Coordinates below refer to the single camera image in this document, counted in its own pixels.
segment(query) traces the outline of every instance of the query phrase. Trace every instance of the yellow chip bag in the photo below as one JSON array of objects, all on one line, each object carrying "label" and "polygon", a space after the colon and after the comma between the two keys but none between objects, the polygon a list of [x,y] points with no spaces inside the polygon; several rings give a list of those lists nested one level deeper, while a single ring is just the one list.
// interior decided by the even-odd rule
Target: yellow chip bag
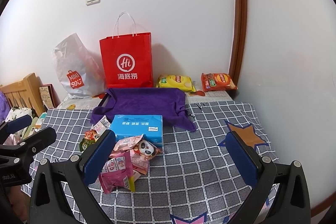
[{"label": "yellow chip bag", "polygon": [[195,92],[191,78],[185,75],[160,75],[157,88],[178,88],[184,92]]}]

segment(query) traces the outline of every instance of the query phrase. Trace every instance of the white wall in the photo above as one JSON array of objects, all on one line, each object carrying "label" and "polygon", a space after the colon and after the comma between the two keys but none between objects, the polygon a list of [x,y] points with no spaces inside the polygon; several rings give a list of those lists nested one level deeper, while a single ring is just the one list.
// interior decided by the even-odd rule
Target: white wall
[{"label": "white wall", "polygon": [[314,206],[336,190],[336,5],[249,0],[238,100],[254,104],[280,160],[302,162]]},{"label": "white wall", "polygon": [[[0,84],[35,72],[52,83],[62,99],[51,50],[77,32],[100,59],[99,39],[112,34],[121,11],[130,12],[138,30],[152,32],[154,77],[228,71],[234,24],[234,0],[10,0],[0,17]],[[121,32],[129,33],[126,19]]]}]

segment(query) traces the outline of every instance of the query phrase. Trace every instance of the barcode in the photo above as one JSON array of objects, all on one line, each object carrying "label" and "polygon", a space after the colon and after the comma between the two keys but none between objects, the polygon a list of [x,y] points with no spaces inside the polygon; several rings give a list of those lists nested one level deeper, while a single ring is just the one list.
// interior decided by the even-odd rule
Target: barcode
[{"label": "barcode", "polygon": [[125,187],[126,189],[129,189],[128,177],[124,177],[124,187]]}]

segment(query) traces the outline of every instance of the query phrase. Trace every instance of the candy wrapper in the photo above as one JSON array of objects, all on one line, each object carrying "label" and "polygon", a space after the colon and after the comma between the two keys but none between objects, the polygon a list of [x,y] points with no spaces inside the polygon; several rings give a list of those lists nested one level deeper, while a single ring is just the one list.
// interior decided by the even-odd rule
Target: candy wrapper
[{"label": "candy wrapper", "polygon": [[121,139],[115,144],[113,150],[114,151],[130,150],[142,139],[142,137],[143,134],[139,136]]},{"label": "candy wrapper", "polygon": [[110,126],[111,123],[104,115],[98,123],[96,123],[89,131],[84,133],[84,138],[79,144],[79,150],[83,152],[89,145],[94,144],[105,132],[105,130],[110,128]]},{"label": "candy wrapper", "polygon": [[92,145],[95,142],[95,140],[88,140],[86,138],[83,138],[82,141],[79,143],[79,151],[83,152],[85,149],[88,148],[89,145]]},{"label": "candy wrapper", "polygon": [[225,73],[209,73],[201,76],[203,91],[213,90],[236,90],[237,86],[233,83],[231,77]]},{"label": "candy wrapper", "polygon": [[138,178],[140,178],[140,173],[133,170],[133,181],[136,181]]},{"label": "candy wrapper", "polygon": [[193,82],[185,75],[160,75],[156,84],[157,88],[178,88],[184,92],[195,92]]},{"label": "candy wrapper", "polygon": [[118,141],[110,157],[115,154],[115,151],[126,149],[130,150],[133,169],[144,175],[148,172],[149,160],[154,158],[156,154],[162,153],[155,145],[144,140],[141,135]]},{"label": "candy wrapper", "polygon": [[110,155],[111,160],[107,161],[99,174],[100,185],[105,194],[121,186],[135,192],[133,168],[130,151],[122,151]]},{"label": "candy wrapper", "polygon": [[109,129],[111,123],[107,120],[106,116],[104,115],[103,118],[100,119],[98,123],[96,123],[92,129],[94,129],[99,135],[102,135],[105,130]]}]

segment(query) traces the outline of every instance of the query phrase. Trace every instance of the hi logo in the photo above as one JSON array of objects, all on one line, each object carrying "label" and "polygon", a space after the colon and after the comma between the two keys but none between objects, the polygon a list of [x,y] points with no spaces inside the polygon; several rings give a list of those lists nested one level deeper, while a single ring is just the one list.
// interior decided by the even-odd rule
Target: hi logo
[{"label": "hi logo", "polygon": [[134,69],[135,60],[133,56],[129,54],[121,54],[117,58],[117,66],[121,71],[129,72]]}]

